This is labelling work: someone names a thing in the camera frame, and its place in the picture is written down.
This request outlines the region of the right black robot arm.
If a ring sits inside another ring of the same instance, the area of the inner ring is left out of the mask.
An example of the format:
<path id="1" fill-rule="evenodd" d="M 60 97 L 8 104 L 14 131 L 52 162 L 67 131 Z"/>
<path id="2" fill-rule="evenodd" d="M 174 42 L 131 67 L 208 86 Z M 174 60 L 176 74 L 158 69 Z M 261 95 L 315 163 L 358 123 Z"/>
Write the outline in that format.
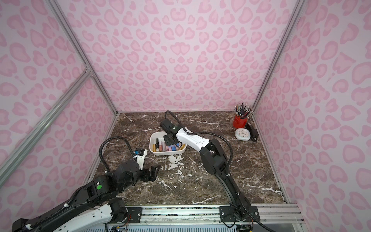
<path id="1" fill-rule="evenodd" d="M 237 220 L 243 221 L 251 219 L 255 222 L 260 221 L 256 217 L 257 212 L 253 211 L 250 201 L 240 191 L 232 174 L 230 173 L 230 164 L 233 159 L 233 148 L 224 137 L 212 132 L 190 132 L 176 115 L 167 110 L 164 113 L 165 119 L 160 123 L 162 129 L 167 133 L 164 136 L 167 145 L 176 145 L 178 143 L 186 144 L 199 152 L 203 167 L 205 170 L 216 177 L 221 183 L 227 194 L 230 205 L 234 207 L 233 214 Z M 202 135 L 211 135 L 223 140 L 230 149 L 230 157 L 227 158 L 220 142 L 216 139 L 206 139 Z"/>

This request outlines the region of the white plastic storage box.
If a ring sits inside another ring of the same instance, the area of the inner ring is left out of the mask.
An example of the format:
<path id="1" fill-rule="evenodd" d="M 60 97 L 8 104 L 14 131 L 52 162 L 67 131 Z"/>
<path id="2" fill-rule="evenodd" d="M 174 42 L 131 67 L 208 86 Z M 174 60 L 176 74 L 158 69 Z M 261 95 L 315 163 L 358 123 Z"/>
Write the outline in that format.
<path id="1" fill-rule="evenodd" d="M 186 150 L 187 145 L 180 144 L 168 146 L 165 143 L 164 136 L 165 132 L 155 132 L 151 135 L 149 141 L 149 150 L 155 156 L 168 156 L 168 155 L 179 155 L 183 154 Z"/>

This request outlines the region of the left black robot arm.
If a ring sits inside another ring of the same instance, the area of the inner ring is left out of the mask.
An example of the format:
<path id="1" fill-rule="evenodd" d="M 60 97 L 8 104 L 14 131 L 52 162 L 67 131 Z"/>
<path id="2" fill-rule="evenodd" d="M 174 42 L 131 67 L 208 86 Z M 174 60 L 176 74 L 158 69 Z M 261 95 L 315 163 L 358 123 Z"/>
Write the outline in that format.
<path id="1" fill-rule="evenodd" d="M 111 170 L 103 157 L 104 147 L 112 140 L 122 140 L 126 143 L 131 160 L 120 164 L 117 169 Z M 133 150 L 128 140 L 121 136 L 106 139 L 99 148 L 99 158 L 103 163 L 106 173 L 91 182 L 77 188 L 68 200 L 49 210 L 48 212 L 33 219 L 20 218 L 12 225 L 14 232 L 53 232 L 61 229 L 66 223 L 81 216 L 88 210 L 107 203 L 110 209 L 111 222 L 126 220 L 128 212 L 124 201 L 118 198 L 119 193 L 132 186 L 138 181 L 154 182 L 160 170 L 160 166 L 144 168 L 145 149 Z"/>

